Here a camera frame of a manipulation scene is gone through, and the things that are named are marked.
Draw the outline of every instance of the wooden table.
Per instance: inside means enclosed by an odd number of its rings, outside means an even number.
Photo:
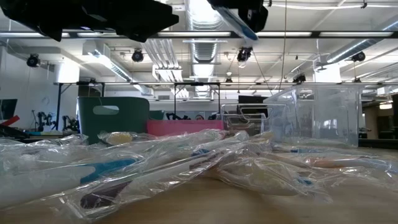
[[[260,195],[199,177],[173,190],[126,205],[97,224],[398,223],[398,194],[358,180],[328,189],[333,203],[313,198]],[[70,223],[39,209],[0,223]]]

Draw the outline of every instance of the ceiling beam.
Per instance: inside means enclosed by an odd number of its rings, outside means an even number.
[[[63,39],[128,39],[114,32],[85,32],[65,30]],[[257,33],[259,39],[398,39],[398,31],[374,30],[265,30]],[[0,38],[7,39],[49,39],[36,32],[0,32]],[[150,39],[241,39],[234,31],[162,31]]]

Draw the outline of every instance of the red object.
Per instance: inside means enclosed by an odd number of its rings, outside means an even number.
[[[174,136],[195,133],[204,129],[223,130],[223,121],[218,120],[148,120],[147,132],[154,136]]]
[[[20,118],[18,117],[18,115],[15,115],[12,118],[10,118],[9,120],[1,123],[1,125],[10,126],[10,125],[14,124],[15,122],[19,121],[19,119]]]

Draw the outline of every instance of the spotlight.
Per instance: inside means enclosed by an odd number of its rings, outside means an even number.
[[[352,56],[352,57],[351,57],[351,60],[352,60],[353,62],[362,62],[363,60],[365,60],[365,58],[366,58],[365,53],[364,53],[364,52],[360,52],[360,53],[358,53],[358,54]]]
[[[306,79],[305,79],[305,75],[303,73],[301,73],[293,78],[294,83],[303,83],[305,81],[306,81]]]
[[[37,68],[40,66],[40,59],[38,54],[31,54],[26,61],[27,66]]]
[[[144,60],[142,49],[135,49],[131,59],[133,62],[142,62]]]
[[[249,59],[251,56],[251,51],[253,50],[252,47],[242,47],[241,50],[239,50],[237,60],[239,62],[245,62]]]

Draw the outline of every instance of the ceiling light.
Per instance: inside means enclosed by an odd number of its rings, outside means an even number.
[[[203,44],[217,44],[217,43],[228,43],[227,40],[183,40],[185,44],[196,44],[196,43],[203,43]]]
[[[172,82],[148,82],[148,83],[139,83],[140,85],[174,85]]]
[[[109,83],[105,83],[105,85],[130,85],[130,83],[119,83],[119,82],[114,82],[114,83],[111,83],[111,82],[109,82]]]
[[[228,82],[222,82],[222,83],[220,83],[221,85],[231,85],[231,83],[228,83]],[[251,83],[251,82],[241,82],[241,83],[234,83],[234,85],[256,85],[256,84],[258,84],[258,83]]]
[[[258,37],[283,37],[285,32],[258,32]],[[287,37],[309,37],[311,32],[286,32]]]
[[[159,32],[159,37],[229,37],[231,32]]]
[[[37,32],[0,32],[2,38],[38,38],[44,37]],[[69,37],[68,33],[62,33],[62,37]]]
[[[321,32],[320,37],[389,37],[392,32]]]
[[[80,32],[77,33],[77,36],[79,37],[88,37],[88,38],[94,38],[94,37],[120,37],[120,35],[117,35],[116,33],[99,33],[99,32]]]
[[[380,110],[387,110],[392,108],[392,104],[386,103],[386,104],[380,104],[379,106]]]

